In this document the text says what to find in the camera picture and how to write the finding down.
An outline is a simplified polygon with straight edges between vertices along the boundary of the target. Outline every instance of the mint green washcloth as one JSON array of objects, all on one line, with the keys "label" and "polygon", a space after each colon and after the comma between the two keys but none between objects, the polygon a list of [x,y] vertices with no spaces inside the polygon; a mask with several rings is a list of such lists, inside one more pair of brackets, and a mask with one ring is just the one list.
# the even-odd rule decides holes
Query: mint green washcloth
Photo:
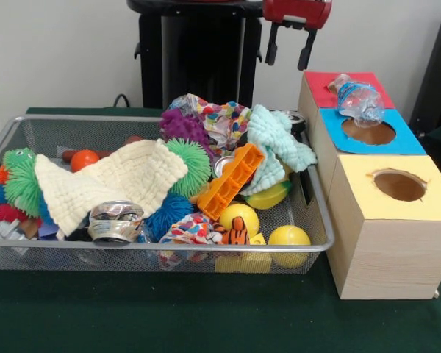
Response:
[{"label": "mint green washcloth", "polygon": [[255,106],[248,123],[248,142],[255,144],[265,159],[259,165],[251,184],[242,190],[242,195],[259,193],[284,178],[285,171],[278,158],[296,172],[317,163],[317,157],[310,147],[299,143],[290,134],[291,128],[291,121],[286,114],[270,112],[262,105]]}]

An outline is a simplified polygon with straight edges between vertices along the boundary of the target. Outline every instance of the round hole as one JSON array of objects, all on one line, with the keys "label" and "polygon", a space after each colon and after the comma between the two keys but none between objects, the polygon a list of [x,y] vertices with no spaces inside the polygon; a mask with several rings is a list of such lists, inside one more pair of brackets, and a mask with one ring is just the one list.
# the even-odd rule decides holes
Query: round hole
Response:
[{"label": "round hole", "polygon": [[353,119],[347,119],[341,127],[349,138],[368,145],[387,145],[395,138],[395,130],[387,123],[372,127],[358,127]]},{"label": "round hole", "polygon": [[426,184],[420,178],[405,171],[380,171],[374,175],[380,191],[400,201],[416,201],[425,195]]}]

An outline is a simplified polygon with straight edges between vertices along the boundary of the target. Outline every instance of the plastic water bottle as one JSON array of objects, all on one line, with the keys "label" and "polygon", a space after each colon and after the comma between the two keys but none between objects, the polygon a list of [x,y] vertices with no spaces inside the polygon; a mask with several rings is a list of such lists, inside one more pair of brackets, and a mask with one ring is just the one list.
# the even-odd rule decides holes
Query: plastic water bottle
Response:
[{"label": "plastic water bottle", "polygon": [[359,127],[372,127],[382,122],[384,102],[373,86],[354,82],[347,74],[340,74],[334,80],[334,86],[341,115],[352,117]]}]

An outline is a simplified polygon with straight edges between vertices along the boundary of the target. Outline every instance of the purple puffer ball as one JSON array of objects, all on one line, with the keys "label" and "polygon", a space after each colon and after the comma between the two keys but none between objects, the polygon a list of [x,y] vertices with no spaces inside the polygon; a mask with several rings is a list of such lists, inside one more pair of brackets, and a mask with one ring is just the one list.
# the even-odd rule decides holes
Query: purple puffer ball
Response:
[{"label": "purple puffer ball", "polygon": [[203,124],[195,116],[189,114],[184,116],[178,108],[166,110],[162,113],[160,129],[165,140],[182,138],[199,143],[206,150],[211,159],[214,152],[209,147],[209,138]]}]

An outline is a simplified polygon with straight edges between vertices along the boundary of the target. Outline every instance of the yellow plastic ball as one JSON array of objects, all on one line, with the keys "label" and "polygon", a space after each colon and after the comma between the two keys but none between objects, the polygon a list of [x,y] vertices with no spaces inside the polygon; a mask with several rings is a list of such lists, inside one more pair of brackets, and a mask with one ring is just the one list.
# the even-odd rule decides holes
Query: yellow plastic ball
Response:
[{"label": "yellow plastic ball", "polygon": [[250,238],[258,234],[259,219],[254,209],[246,204],[230,204],[219,217],[219,223],[227,230],[232,229],[232,219],[242,217],[247,226],[248,236]]},{"label": "yellow plastic ball", "polygon": [[[296,226],[282,226],[271,233],[268,245],[311,245],[310,238],[301,228]],[[272,252],[271,257],[278,266],[297,268],[302,266],[309,253]]]}]

